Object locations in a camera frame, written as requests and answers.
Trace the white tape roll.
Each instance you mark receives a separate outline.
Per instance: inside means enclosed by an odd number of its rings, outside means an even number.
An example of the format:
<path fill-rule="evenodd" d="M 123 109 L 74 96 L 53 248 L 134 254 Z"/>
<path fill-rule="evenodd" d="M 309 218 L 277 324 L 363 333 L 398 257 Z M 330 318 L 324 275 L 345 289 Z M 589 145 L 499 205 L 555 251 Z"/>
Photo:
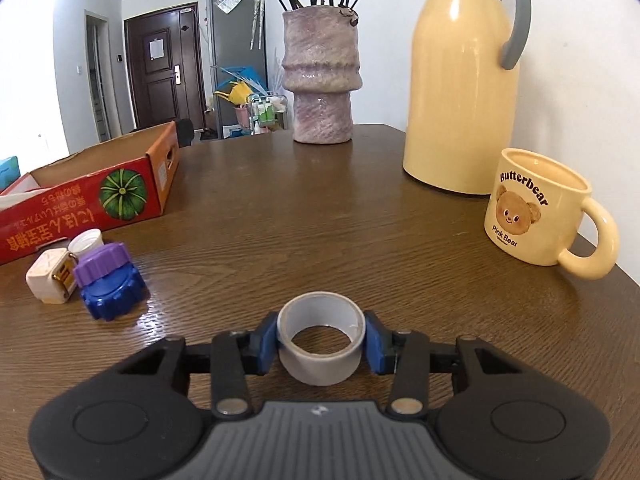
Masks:
<path fill-rule="evenodd" d="M 277 318 L 279 359 L 303 384 L 327 387 L 360 364 L 366 321 L 351 299 L 336 292 L 307 292 L 288 301 Z"/>

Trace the purple gear lid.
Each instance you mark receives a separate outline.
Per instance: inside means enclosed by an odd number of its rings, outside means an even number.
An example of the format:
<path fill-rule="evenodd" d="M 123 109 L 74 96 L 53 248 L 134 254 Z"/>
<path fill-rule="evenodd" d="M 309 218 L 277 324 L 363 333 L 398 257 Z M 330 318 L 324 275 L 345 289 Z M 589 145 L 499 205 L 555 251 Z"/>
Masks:
<path fill-rule="evenodd" d="M 124 243 L 108 243 L 81 256 L 74 267 L 74 277 L 76 283 L 84 287 L 130 262 L 131 257 Z"/>

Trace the white power plug adapter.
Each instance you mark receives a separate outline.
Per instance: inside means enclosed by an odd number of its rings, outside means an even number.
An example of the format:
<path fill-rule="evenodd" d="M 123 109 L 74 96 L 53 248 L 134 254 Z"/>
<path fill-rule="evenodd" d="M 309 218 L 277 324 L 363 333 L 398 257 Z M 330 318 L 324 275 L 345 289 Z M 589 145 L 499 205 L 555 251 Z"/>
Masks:
<path fill-rule="evenodd" d="M 77 259 L 63 247 L 47 249 L 26 273 L 28 288 L 43 304 L 65 304 L 76 289 Z"/>

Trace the blue gear lid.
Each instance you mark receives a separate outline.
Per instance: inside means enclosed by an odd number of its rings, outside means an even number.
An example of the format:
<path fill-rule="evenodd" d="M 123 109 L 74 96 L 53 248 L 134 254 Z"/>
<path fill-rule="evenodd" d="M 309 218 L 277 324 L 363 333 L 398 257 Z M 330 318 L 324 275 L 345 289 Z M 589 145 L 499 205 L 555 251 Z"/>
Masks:
<path fill-rule="evenodd" d="M 145 281 L 131 263 L 82 286 L 80 296 L 95 320 L 113 321 L 144 299 Z"/>

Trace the small white bottle cap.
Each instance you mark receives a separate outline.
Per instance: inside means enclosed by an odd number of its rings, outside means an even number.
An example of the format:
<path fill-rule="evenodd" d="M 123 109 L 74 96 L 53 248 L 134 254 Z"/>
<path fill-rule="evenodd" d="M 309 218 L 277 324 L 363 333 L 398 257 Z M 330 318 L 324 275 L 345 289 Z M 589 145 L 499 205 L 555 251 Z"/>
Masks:
<path fill-rule="evenodd" d="M 80 259 L 103 245 L 102 231 L 100 229 L 90 229 L 75 236 L 68 243 L 67 250 L 76 258 Z"/>

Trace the red cardboard pumpkin box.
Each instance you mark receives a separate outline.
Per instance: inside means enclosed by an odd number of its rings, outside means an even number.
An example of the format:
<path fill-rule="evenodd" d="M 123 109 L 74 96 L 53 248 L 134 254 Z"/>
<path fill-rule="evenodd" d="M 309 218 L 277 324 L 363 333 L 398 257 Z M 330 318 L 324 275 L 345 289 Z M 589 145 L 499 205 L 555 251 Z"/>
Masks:
<path fill-rule="evenodd" d="M 1 192 L 1 261 L 160 216 L 178 163 L 176 124 L 166 122 L 24 174 Z"/>

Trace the black bag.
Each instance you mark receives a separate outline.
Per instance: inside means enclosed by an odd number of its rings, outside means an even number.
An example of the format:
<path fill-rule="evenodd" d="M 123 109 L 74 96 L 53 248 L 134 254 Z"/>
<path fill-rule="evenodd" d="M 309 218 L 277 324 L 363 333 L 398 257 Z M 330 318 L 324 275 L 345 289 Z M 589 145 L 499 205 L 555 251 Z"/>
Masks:
<path fill-rule="evenodd" d="M 195 138 L 195 129 L 192 120 L 189 118 L 177 120 L 176 133 L 180 148 L 190 146 Z"/>

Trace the yellow thermos jug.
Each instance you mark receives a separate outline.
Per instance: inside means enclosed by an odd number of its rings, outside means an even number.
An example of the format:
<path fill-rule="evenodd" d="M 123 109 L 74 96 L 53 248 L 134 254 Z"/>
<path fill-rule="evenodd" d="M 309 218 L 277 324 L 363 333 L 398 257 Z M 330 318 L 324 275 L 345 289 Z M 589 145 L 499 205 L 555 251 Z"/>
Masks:
<path fill-rule="evenodd" d="M 426 0 L 413 32 L 405 172 L 488 195 L 512 136 L 532 0 Z"/>

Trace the blue tissue pack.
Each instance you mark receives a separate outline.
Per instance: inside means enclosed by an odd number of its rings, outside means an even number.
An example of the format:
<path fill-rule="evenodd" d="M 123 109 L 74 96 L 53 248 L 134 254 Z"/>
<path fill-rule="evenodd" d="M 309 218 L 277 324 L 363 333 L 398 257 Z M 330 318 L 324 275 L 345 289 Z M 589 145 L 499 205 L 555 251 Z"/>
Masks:
<path fill-rule="evenodd" d="M 21 177 L 20 164 L 16 156 L 7 157 L 0 162 L 0 191 L 4 191 Z"/>

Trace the pink textured vase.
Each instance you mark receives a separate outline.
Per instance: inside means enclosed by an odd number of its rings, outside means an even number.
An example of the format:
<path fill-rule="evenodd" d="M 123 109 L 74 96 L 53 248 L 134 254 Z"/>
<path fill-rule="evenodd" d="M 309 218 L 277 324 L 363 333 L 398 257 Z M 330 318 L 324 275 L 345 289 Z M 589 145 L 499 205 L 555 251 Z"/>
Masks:
<path fill-rule="evenodd" d="M 344 6 L 305 6 L 283 14 L 283 87 L 293 95 L 293 139 L 352 140 L 350 94 L 362 86 L 358 14 Z"/>

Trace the dark brown door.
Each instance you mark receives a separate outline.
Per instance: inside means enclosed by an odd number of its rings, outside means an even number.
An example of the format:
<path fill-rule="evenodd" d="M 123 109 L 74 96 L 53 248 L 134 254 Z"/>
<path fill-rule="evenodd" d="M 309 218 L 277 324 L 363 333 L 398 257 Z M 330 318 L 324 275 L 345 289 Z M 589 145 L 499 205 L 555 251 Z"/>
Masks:
<path fill-rule="evenodd" d="M 189 119 L 205 127 L 198 5 L 174 6 L 124 21 L 127 68 L 138 128 Z"/>

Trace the grey refrigerator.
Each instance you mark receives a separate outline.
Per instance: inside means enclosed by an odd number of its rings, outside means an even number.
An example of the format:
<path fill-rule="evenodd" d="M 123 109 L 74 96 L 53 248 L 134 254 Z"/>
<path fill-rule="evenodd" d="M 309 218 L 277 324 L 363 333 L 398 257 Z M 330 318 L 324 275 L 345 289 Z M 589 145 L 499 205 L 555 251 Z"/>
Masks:
<path fill-rule="evenodd" d="M 231 76 L 224 68 L 251 67 L 259 80 L 267 82 L 265 48 L 250 48 L 255 0 L 207 0 L 207 27 L 213 107 L 218 138 L 224 138 L 224 127 L 234 126 L 236 116 L 231 103 L 216 94 L 228 92 L 224 82 Z"/>

